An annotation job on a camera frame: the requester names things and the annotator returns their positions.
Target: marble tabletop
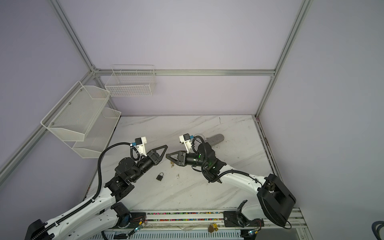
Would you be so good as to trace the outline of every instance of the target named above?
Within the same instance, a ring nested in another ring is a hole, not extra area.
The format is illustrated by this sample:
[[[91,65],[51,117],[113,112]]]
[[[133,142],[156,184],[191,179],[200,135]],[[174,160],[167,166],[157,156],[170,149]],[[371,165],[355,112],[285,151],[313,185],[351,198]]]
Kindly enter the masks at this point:
[[[146,137],[147,152],[166,144],[171,153],[185,150],[179,142],[185,133],[205,137],[221,133],[224,141],[212,147],[218,159],[253,175],[272,173],[251,115],[121,117],[110,145]],[[129,157],[125,145],[106,152],[101,163],[103,186],[124,157]],[[160,172],[164,173],[162,181],[156,180]],[[96,175],[87,197],[96,192],[97,185]],[[165,157],[133,185],[132,192],[121,200],[129,210],[224,209],[238,207],[245,199],[258,202],[255,195],[232,185],[208,183],[200,172],[172,165]]]

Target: cable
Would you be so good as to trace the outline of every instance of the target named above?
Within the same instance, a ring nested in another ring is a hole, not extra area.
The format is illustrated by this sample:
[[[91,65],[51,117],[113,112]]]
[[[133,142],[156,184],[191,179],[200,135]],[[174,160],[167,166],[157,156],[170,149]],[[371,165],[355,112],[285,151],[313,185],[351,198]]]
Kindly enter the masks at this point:
[[[216,182],[217,180],[219,180],[222,176],[224,176],[225,174],[228,174],[228,173],[237,173],[237,174],[241,174],[241,175],[244,175],[244,176],[247,176],[247,177],[250,177],[252,180],[258,182],[256,179],[252,178],[251,176],[249,176],[249,173],[246,173],[246,172],[242,172],[242,171],[239,171],[239,170],[228,170],[228,171],[224,171],[222,173],[220,173],[219,176],[217,176],[215,179],[211,180],[211,182]]]
[[[197,135],[192,139],[192,149],[195,153],[197,153],[197,151],[194,149],[194,143],[195,143],[196,139],[201,140],[201,144],[203,145],[203,150],[204,150],[204,161],[203,161],[203,164],[201,165],[201,172],[202,172],[203,176],[205,177],[205,179],[207,179],[208,182],[210,182],[211,178],[208,175],[209,173],[207,173],[206,170],[204,169],[205,165],[208,162],[207,147],[205,146],[204,139],[201,136]]]
[[[108,240],[108,238],[106,237],[104,231],[101,231],[101,235],[102,235],[102,237],[103,237],[104,240]]]
[[[86,206],[88,206],[90,203],[94,202],[94,200],[98,197],[100,191],[101,191],[101,185],[102,185],[102,182],[101,182],[101,160],[103,159],[104,157],[104,154],[111,148],[113,147],[116,147],[116,146],[119,146],[119,145],[131,145],[130,143],[128,142],[119,142],[119,143],[116,143],[116,144],[113,144],[109,147],[107,147],[99,156],[99,159],[98,159],[98,162],[97,162],[97,172],[98,172],[98,178],[99,178],[99,183],[98,183],[98,188],[97,188],[97,191],[95,193],[95,195],[92,197],[92,199],[88,200],[86,203],[84,203],[83,205],[81,205],[80,207],[76,208],[75,210],[73,210],[72,212],[68,213],[67,215],[63,216],[62,218],[60,218],[59,220],[53,222],[52,224],[50,224],[49,226],[47,226],[46,228],[44,228],[42,231],[40,231],[39,233],[37,233],[31,240],[36,240],[38,239],[42,234],[44,234],[45,232],[47,232],[48,230],[50,230],[51,228],[55,227],[57,224],[61,223],[62,221],[64,221],[65,219],[69,218],[70,216],[76,214],[77,212],[79,212],[81,209],[85,208]]]
[[[196,137],[199,137],[201,139],[201,137],[199,135],[196,135],[193,139],[192,139],[192,150],[197,153],[196,149],[195,149],[195,141],[196,141]]]
[[[196,172],[201,172],[200,170],[197,170],[196,168],[194,168],[193,166],[191,166],[193,170],[195,170]]]
[[[137,154],[137,158],[134,158],[133,157],[133,150],[135,150],[136,154]],[[140,153],[139,151],[136,149],[136,147],[132,146],[131,149],[130,149],[130,154],[131,154],[131,158],[134,160],[134,161],[137,161],[140,159]]]
[[[377,240],[381,240],[380,229],[382,227],[384,227],[384,221],[376,221],[376,222],[372,223],[372,232],[375,235],[375,237],[377,238]]]

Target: black bracket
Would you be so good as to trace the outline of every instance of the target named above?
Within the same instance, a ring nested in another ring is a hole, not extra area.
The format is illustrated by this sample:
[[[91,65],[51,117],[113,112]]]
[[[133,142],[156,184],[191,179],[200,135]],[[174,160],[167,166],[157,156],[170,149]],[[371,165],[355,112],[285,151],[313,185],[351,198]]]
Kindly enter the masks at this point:
[[[157,150],[160,150],[160,149],[164,149],[162,154],[159,155],[156,151]],[[161,147],[157,147],[157,148],[154,148],[154,149],[151,149],[147,155],[148,157],[153,161],[153,163],[155,165],[159,164],[159,162],[161,162],[161,160],[163,159],[165,153],[166,153],[166,150],[168,149],[168,146],[167,145],[163,145]]]
[[[257,198],[262,210],[271,222],[285,226],[296,198],[276,175],[269,174],[264,179],[263,186],[257,189]]]
[[[115,196],[116,202],[120,201],[135,188],[130,182],[124,181],[117,173],[114,178],[105,184],[105,187],[111,190],[111,195]]]
[[[187,154],[187,151],[177,151],[177,152],[168,153],[166,155],[166,158],[171,160],[176,165],[184,167],[186,165],[185,164],[186,154]]]
[[[236,211],[224,211],[224,225],[226,227],[263,227],[264,221],[260,218],[253,219],[252,221],[247,219],[242,214],[242,208],[247,200],[244,200]]]

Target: padlock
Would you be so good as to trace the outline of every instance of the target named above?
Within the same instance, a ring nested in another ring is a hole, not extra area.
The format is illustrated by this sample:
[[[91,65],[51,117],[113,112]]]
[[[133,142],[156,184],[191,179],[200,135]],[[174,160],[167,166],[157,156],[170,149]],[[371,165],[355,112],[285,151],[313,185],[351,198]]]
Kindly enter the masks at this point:
[[[159,180],[161,181],[163,179],[163,176],[164,176],[164,173],[159,173],[159,175],[157,176],[156,180]]]

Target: wire mesh basket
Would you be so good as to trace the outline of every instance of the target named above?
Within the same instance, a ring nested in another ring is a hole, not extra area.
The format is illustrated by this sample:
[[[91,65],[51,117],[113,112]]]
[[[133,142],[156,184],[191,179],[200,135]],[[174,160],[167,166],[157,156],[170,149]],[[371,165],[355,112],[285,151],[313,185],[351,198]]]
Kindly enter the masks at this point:
[[[53,120],[45,121],[50,112],[41,121],[62,141],[84,141],[110,96],[109,91],[95,86],[83,86],[80,82],[76,85],[79,89]]]
[[[104,108],[85,140],[70,147],[82,158],[98,158],[107,147],[120,115],[119,111]]]
[[[112,97],[151,96],[156,86],[153,65],[112,65],[105,85]]]

